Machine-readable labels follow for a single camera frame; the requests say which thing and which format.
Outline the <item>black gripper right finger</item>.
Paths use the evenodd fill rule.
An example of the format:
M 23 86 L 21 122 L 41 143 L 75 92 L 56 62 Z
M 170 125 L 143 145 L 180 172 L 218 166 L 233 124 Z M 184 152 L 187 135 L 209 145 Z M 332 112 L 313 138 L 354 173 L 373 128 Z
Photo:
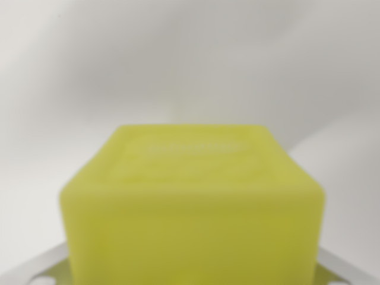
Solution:
M 332 252 L 319 248 L 314 284 L 379 284 L 379 279 Z

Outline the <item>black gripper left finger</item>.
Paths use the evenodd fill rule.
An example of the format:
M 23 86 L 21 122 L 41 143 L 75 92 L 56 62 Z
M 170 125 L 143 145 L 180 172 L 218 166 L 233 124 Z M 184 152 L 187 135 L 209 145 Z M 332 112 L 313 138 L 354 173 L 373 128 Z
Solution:
M 1 284 L 73 284 L 66 243 L 3 273 Z

